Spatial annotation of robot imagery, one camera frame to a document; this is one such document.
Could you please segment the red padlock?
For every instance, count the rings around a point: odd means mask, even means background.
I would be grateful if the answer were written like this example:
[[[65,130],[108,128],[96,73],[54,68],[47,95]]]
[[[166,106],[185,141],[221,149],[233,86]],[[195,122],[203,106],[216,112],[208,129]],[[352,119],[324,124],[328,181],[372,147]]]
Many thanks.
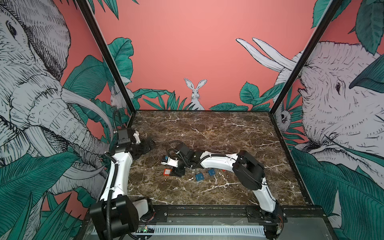
[[[172,169],[164,169],[163,175],[164,176],[171,176],[172,175]]]

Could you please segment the blue padlock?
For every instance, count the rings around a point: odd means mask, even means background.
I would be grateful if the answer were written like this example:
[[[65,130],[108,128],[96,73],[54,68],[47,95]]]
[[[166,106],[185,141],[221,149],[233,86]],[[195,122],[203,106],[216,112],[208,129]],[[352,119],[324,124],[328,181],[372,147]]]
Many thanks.
[[[197,182],[203,181],[205,179],[204,174],[199,172],[195,174],[195,179]]]
[[[216,175],[216,172],[215,172],[215,170],[214,169],[209,169],[208,170],[208,174],[209,174],[209,176],[215,176]]]

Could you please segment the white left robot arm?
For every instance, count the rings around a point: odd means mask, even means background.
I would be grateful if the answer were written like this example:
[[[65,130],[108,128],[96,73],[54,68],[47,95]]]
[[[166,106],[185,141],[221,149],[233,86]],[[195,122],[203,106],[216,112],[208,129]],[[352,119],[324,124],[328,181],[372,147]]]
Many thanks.
[[[151,138],[141,140],[132,128],[116,132],[117,143],[105,152],[111,162],[108,179],[100,200],[90,207],[89,213],[101,240],[124,238],[138,230],[140,223],[153,220],[156,212],[150,198],[131,201],[128,196],[129,172],[133,161],[154,149]]]

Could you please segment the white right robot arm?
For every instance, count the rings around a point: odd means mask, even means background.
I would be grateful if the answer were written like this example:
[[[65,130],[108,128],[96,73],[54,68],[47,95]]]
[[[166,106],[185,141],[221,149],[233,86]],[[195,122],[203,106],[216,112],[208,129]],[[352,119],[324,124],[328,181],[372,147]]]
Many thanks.
[[[167,150],[162,164],[171,166],[171,175],[176,177],[182,177],[186,169],[218,169],[232,172],[245,188],[254,193],[265,221],[278,224],[284,222],[284,211],[270,191],[264,165],[247,151],[241,150],[237,154],[211,153],[190,149],[178,141],[175,148]]]

